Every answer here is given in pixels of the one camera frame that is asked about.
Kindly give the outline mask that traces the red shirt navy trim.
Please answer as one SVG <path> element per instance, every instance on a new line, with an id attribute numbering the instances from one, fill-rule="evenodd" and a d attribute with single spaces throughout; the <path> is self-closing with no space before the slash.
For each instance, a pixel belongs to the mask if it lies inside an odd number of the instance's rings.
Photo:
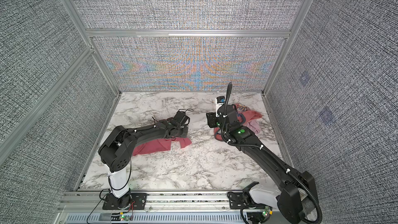
<path id="1" fill-rule="evenodd" d="M 224 103 L 224 112 L 226 112 L 226 108 L 227 105 Z M 235 143 L 238 138 L 244 139 L 247 136 L 256 135 L 245 126 L 245 123 L 261 118 L 262 114 L 257 111 L 249 110 L 246 112 L 238 112 L 239 125 L 231 127 L 225 124 L 222 128 L 212 128 L 214 130 L 214 137 L 219 141 Z"/>

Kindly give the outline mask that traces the dark pink cloth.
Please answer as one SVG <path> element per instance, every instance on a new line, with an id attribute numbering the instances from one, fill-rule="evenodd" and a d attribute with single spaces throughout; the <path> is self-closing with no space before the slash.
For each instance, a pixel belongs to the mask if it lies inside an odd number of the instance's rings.
<path id="1" fill-rule="evenodd" d="M 192 144 L 192 141 L 189 138 L 156 139 L 136 146 L 132 156 L 169 151 L 171 150 L 171 144 L 173 142 L 178 142 L 180 144 L 180 148 L 185 148 Z"/>

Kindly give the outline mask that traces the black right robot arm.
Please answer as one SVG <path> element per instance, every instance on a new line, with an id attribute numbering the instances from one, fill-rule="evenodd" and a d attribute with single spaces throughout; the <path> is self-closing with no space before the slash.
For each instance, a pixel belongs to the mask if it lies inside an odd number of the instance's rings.
<path id="1" fill-rule="evenodd" d="M 210 128 L 220 129 L 226 144 L 249 156 L 270 176 L 280 190 L 275 197 L 276 207 L 289 223 L 323 221 L 314 177 L 307 171 L 301 173 L 265 147 L 253 131 L 239 122 L 233 105 L 222 105 L 215 113 L 207 113 L 206 118 Z"/>

